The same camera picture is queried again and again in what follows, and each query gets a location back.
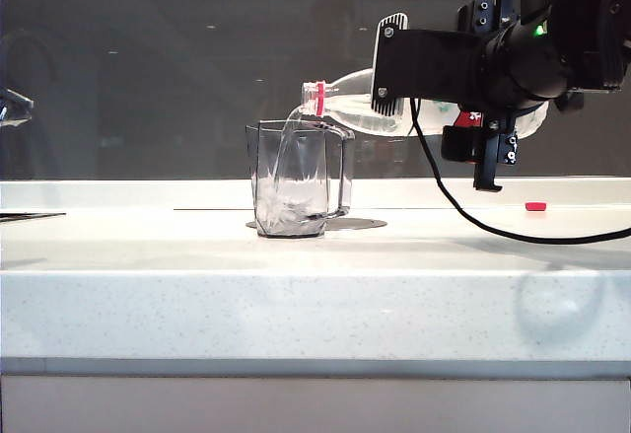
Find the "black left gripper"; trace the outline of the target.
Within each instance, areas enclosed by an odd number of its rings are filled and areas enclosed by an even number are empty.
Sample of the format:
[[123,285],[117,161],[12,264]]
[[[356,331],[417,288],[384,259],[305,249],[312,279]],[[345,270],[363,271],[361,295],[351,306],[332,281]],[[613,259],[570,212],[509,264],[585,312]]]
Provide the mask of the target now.
[[32,119],[34,101],[11,89],[1,89],[1,126],[17,127]]

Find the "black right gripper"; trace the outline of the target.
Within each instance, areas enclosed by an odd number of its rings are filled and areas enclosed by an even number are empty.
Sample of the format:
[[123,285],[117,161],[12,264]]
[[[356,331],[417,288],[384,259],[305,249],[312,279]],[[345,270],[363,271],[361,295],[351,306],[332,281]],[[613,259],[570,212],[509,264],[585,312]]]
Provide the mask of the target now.
[[516,18],[515,0],[472,0],[457,12],[458,32],[483,35],[480,111],[491,115],[475,125],[444,126],[441,156],[474,164],[473,186],[480,191],[500,191],[497,166],[516,162],[515,112],[560,97],[572,75],[548,21]]

